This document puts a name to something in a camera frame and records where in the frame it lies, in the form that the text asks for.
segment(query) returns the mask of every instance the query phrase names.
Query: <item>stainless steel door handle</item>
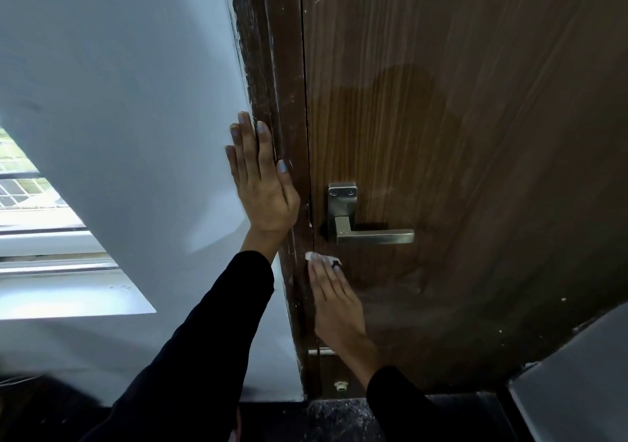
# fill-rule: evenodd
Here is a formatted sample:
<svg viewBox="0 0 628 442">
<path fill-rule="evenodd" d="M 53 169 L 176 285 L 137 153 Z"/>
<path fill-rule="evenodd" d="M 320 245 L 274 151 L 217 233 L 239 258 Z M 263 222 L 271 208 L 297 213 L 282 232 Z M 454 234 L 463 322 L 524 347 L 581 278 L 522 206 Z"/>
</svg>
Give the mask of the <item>stainless steel door handle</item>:
<svg viewBox="0 0 628 442">
<path fill-rule="evenodd" d="M 357 186 L 332 183 L 327 192 L 327 240 L 336 244 L 410 244 L 412 229 L 352 230 L 356 221 Z"/>
</svg>

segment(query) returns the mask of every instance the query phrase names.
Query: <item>right hand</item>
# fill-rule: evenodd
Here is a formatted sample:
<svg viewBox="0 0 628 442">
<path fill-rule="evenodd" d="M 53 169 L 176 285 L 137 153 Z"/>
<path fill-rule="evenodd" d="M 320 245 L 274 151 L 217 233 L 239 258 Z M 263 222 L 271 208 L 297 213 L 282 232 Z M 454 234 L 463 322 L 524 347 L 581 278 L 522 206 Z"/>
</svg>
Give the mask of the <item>right hand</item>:
<svg viewBox="0 0 628 442">
<path fill-rule="evenodd" d="M 362 303 L 339 266 L 312 254 L 308 272 L 316 306 L 314 331 L 366 389 L 381 365 L 375 345 L 366 336 Z"/>
</svg>

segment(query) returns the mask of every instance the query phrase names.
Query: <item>black sleeve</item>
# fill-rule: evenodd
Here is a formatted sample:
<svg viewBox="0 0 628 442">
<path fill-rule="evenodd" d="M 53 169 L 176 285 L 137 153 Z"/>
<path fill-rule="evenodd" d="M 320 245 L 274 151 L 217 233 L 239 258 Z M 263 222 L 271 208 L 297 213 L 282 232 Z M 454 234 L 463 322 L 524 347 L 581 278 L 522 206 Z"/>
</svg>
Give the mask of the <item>black sleeve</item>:
<svg viewBox="0 0 628 442">
<path fill-rule="evenodd" d="M 373 374 L 366 400 L 388 442 L 451 440 L 443 437 L 456 433 L 441 410 L 396 367 Z"/>
<path fill-rule="evenodd" d="M 83 442 L 228 440 L 273 282 L 271 265 L 260 253 L 236 255 Z"/>
</svg>

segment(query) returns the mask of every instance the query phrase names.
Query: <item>white paper piece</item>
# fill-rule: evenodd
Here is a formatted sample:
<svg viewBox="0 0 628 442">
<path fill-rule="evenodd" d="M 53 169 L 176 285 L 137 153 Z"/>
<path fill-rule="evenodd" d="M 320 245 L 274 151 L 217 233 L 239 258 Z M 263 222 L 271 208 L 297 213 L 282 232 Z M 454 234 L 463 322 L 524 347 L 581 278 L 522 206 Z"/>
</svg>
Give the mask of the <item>white paper piece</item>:
<svg viewBox="0 0 628 442">
<path fill-rule="evenodd" d="M 305 260 L 310 261 L 312 254 L 314 252 L 305 252 Z M 342 265 L 342 262 L 340 261 L 340 259 L 338 257 L 333 257 L 333 256 L 320 256 L 321 259 L 325 259 L 327 260 L 327 262 L 329 262 L 330 265 L 334 265 L 334 262 L 338 262 L 339 265 Z"/>
</svg>

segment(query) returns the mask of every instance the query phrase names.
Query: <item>door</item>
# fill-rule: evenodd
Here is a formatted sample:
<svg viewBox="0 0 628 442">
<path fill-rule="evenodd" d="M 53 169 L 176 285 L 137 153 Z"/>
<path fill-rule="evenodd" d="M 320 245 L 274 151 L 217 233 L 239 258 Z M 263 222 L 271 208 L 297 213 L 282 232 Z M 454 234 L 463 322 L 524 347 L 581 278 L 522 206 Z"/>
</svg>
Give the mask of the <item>door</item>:
<svg viewBox="0 0 628 442">
<path fill-rule="evenodd" d="M 626 300 L 628 0 L 302 1 L 314 249 L 387 361 L 491 387 Z M 342 181 L 413 243 L 328 242 Z"/>
</svg>

